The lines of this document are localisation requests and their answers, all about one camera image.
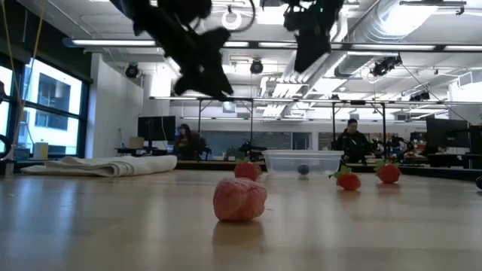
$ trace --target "black jacket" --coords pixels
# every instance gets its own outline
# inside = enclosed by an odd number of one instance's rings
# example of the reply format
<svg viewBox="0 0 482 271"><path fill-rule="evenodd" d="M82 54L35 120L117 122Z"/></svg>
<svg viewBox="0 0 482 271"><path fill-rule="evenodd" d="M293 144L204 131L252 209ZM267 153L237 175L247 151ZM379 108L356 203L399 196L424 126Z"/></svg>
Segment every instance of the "black jacket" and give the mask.
<svg viewBox="0 0 482 271"><path fill-rule="evenodd" d="M365 153L370 147L370 142L368 142L365 135L361 132L356 131L354 134L349 134L345 129L345 131L338 136L335 147L337 151L345 152L345 155L350 157L350 161L358 162L365 156Z"/></svg>

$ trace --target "clear plastic container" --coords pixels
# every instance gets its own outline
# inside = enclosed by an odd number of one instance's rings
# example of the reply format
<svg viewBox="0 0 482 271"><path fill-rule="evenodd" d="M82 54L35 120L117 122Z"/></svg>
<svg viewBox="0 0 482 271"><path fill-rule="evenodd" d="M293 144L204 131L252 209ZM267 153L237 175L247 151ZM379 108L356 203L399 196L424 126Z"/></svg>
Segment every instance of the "clear plastic container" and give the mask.
<svg viewBox="0 0 482 271"><path fill-rule="evenodd" d="M267 170L274 175L332 174L338 170L342 154L342 151L263 151Z"/></svg>

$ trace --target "ceiling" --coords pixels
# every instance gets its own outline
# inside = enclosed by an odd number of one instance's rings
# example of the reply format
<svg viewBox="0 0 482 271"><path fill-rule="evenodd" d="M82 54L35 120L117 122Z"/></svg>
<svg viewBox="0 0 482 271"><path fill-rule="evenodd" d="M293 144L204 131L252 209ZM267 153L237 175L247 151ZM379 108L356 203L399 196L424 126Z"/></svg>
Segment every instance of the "ceiling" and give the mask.
<svg viewBox="0 0 482 271"><path fill-rule="evenodd" d="M42 1L18 0L36 14L40 14ZM132 23L110 2L92 2L91 0L47 0L47 2L46 21L70 37L135 38ZM359 8L347 12L348 29L374 2L375 0L359 0ZM458 8L439 8L421 27L411 32L401 42L482 44L482 28L477 27L482 25L482 1L467 0L467 2L465 14L461 16L455 15ZM226 7L216 7L212 16L202 23L201 29L220 26L221 17L225 10ZM242 24L246 24L250 20L249 8L234 8L234 10L242 14ZM259 18L265 16L260 8L258 9L258 16L260 16ZM227 20L234 20L234 18L228 17ZM287 32L282 25L256 23L250 30L233 35L232 40L293 41L294 36ZM163 61L162 50L155 48L110 49L102 52L104 53L104 59L119 69L125 67L128 62L139 62L140 68L145 73L155 73L159 63ZM235 69L227 73L228 79L233 85L259 87L263 76L277 77L286 71L294 51L223 49L222 53L224 54L225 64L236 66ZM416 77L416 80L405 68L398 67L373 84L373 80L367 77L368 69L360 69L357 75L351 77L341 86L345 91L337 93L341 99L370 99L373 98L374 93L377 93L377 98L397 99L401 92L418 86L419 82L432 82L432 91L440 98L445 98L447 96L447 82L457 79L457 75L463 75L471 69L482 67L482 55L476 53L403 53L401 58L407 69ZM250 75L247 72L253 59L262 60L265 74ZM313 88L314 82L318 79L310 79L312 93L319 91L319 85L317 86L318 89Z"/></svg>

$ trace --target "woman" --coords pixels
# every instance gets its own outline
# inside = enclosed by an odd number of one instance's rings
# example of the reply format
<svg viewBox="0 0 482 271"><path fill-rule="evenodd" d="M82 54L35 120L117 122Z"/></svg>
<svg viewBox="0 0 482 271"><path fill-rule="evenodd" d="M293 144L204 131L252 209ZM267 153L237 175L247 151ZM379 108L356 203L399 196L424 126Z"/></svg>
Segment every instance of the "woman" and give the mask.
<svg viewBox="0 0 482 271"><path fill-rule="evenodd" d="M195 160L197 158L197 138L191 132L191 128L187 124L179 127L179 138L174 144L174 151L178 154L180 160Z"/></svg>

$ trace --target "computer monitor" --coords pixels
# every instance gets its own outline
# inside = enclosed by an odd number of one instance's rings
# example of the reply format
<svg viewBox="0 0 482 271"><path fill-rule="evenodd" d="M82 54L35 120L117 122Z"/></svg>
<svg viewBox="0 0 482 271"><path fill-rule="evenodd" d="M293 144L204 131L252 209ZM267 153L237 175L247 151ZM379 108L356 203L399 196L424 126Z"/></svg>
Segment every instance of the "computer monitor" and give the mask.
<svg viewBox="0 0 482 271"><path fill-rule="evenodd" d="M137 136L149 142L149 148L152 148L153 141L174 141L175 116L140 117L137 122Z"/></svg>
<svg viewBox="0 0 482 271"><path fill-rule="evenodd" d="M470 148L465 120L427 118L428 147Z"/></svg>

